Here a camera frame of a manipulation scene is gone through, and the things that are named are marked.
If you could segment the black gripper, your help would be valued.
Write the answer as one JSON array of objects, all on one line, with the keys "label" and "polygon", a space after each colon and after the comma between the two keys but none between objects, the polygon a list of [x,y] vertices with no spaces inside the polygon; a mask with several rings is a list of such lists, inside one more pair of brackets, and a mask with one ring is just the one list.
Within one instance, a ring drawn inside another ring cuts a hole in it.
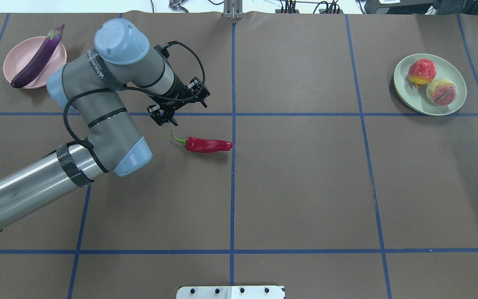
[{"label": "black gripper", "polygon": [[173,117],[174,113],[188,103],[196,103],[199,99],[195,95],[199,89],[199,81],[191,81],[190,85],[182,81],[174,81],[171,90],[163,95],[173,100],[166,100],[165,104],[162,104],[162,118],[169,119],[169,123],[178,126],[178,121]]}]

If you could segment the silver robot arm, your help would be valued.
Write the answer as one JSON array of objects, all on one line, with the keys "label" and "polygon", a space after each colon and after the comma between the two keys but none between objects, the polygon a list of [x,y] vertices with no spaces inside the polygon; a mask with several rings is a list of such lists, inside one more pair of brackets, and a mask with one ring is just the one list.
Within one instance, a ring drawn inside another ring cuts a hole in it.
[{"label": "silver robot arm", "polygon": [[148,95],[154,101],[148,114],[158,125],[177,125],[178,109],[210,95],[205,77],[186,85],[175,74],[172,45],[180,42],[152,46],[133,23],[115,18],[97,30],[87,53],[48,78],[72,142],[0,180],[0,232],[103,174],[127,176],[150,162],[152,152],[118,93]]}]

